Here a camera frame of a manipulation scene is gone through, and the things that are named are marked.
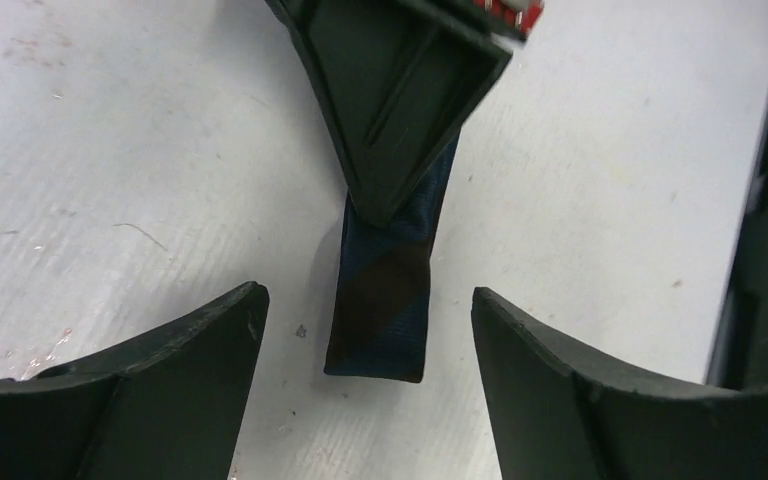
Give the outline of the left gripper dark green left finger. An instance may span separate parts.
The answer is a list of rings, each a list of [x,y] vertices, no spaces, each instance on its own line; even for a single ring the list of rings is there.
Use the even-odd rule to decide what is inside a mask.
[[[27,380],[0,380],[0,479],[224,479],[270,299],[244,283]]]

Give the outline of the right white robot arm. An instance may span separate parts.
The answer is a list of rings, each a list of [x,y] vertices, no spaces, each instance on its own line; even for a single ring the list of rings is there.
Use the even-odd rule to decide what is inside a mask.
[[[430,258],[460,129],[540,1],[273,1],[348,186],[324,370],[422,379]],[[768,385],[768,114],[707,382]]]

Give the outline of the blue brown striped tie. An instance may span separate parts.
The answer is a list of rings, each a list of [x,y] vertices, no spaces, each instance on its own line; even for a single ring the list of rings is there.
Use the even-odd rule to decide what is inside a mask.
[[[442,150],[388,227],[346,204],[325,374],[422,381],[430,259],[458,143]]]

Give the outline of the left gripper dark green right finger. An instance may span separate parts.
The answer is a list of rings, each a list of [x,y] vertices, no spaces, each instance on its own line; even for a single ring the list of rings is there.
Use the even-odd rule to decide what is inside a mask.
[[[652,372],[487,287],[471,321],[506,479],[768,479],[768,386],[730,390]]]

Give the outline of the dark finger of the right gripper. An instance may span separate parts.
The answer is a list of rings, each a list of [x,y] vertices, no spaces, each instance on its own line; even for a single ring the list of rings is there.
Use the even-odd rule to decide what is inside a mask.
[[[273,1],[357,214],[389,225],[494,86],[510,52],[469,1]]]

